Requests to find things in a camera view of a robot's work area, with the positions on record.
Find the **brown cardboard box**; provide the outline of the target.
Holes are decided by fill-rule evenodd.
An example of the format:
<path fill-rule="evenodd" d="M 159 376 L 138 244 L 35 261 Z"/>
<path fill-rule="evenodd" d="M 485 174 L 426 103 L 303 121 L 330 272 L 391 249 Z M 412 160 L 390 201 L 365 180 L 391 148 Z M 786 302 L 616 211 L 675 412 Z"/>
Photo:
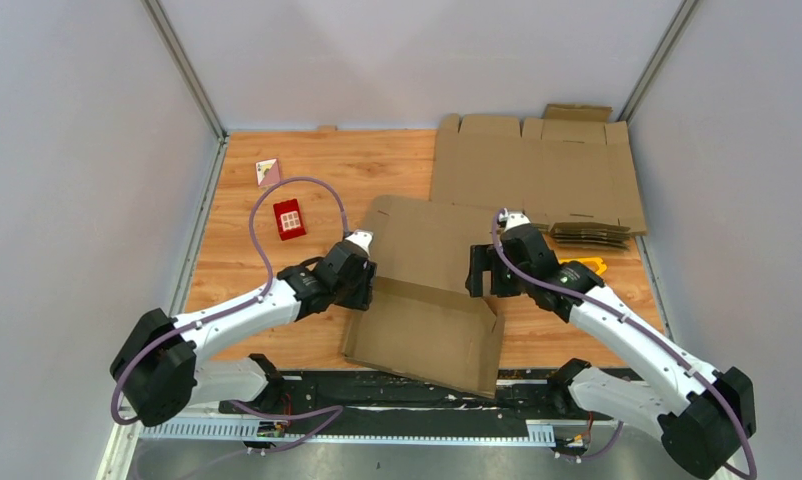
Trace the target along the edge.
<path fill-rule="evenodd" d="M 491 213 L 395 195 L 372 200 L 373 299 L 347 322 L 353 364 L 492 398 L 505 319 L 465 281 L 470 249 L 491 241 Z"/>

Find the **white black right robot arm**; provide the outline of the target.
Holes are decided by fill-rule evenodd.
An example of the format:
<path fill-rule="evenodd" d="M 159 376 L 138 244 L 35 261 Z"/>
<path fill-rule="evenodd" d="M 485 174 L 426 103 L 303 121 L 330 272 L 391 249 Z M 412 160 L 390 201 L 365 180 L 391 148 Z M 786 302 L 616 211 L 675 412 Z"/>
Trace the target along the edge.
<path fill-rule="evenodd" d="M 582 410 L 635 427 L 698 479 L 721 469 L 757 477 L 752 380 L 736 367 L 720 371 L 660 334 L 591 268 L 559 260 L 523 216 L 496 221 L 492 243 L 471 246 L 465 287 L 473 297 L 529 297 L 601 341 L 639 377 L 627 381 L 573 358 L 550 379 L 548 403 L 557 415 Z"/>

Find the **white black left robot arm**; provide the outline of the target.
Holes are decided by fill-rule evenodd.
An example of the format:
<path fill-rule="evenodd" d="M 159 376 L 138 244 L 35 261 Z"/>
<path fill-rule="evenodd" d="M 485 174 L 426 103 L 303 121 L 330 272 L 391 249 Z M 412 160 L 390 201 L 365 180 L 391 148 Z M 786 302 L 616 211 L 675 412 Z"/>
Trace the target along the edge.
<path fill-rule="evenodd" d="M 204 310 L 175 317 L 160 308 L 143 314 L 109 368 L 116 382 L 114 421 L 153 427 L 188 406 L 231 400 L 248 402 L 260 413 L 275 411 L 284 389 L 264 355 L 230 362 L 216 355 L 332 305 L 367 310 L 376 272 L 372 240 L 372 233 L 356 230 L 325 256 L 286 267 L 258 289 Z"/>

